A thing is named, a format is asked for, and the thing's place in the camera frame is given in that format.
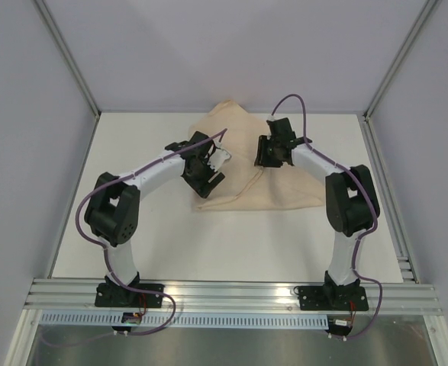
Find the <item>beige cloth drape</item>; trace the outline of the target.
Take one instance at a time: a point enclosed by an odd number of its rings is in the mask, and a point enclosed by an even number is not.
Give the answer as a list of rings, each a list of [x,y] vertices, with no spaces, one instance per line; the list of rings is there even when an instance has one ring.
[[[264,119],[245,111],[235,101],[217,104],[189,128],[212,136],[224,128],[223,147],[231,154],[221,172],[224,180],[207,198],[195,197],[195,211],[295,210],[321,207],[324,184],[308,172],[284,164],[277,169],[254,165],[258,138],[269,133]]]

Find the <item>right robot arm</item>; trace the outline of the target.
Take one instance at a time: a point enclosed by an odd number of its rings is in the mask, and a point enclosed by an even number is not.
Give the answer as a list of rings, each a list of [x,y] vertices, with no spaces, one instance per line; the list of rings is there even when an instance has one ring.
[[[333,255],[320,287],[300,287],[301,299],[317,301],[327,309],[343,310],[350,303],[361,307],[366,295],[360,286],[357,259],[362,240],[378,227],[380,214],[370,170],[365,165],[346,167],[326,156],[303,136],[298,137],[288,118],[267,121],[269,134],[258,139],[254,165],[304,169],[324,183],[327,220],[334,230]]]

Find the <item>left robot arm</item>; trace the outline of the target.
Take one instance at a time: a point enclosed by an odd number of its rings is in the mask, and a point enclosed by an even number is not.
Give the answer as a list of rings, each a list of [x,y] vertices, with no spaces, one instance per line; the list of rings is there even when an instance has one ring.
[[[164,285],[143,283],[134,264],[131,238],[139,224],[140,203],[176,178],[182,178],[199,197],[207,198],[224,180],[221,168],[231,159],[221,144],[223,136],[223,132],[208,136],[197,131],[189,140],[170,143],[145,166],[98,177],[75,216],[76,228],[80,230],[86,223],[92,233],[81,233],[81,237],[103,249],[107,273],[96,289],[96,307],[162,306]]]

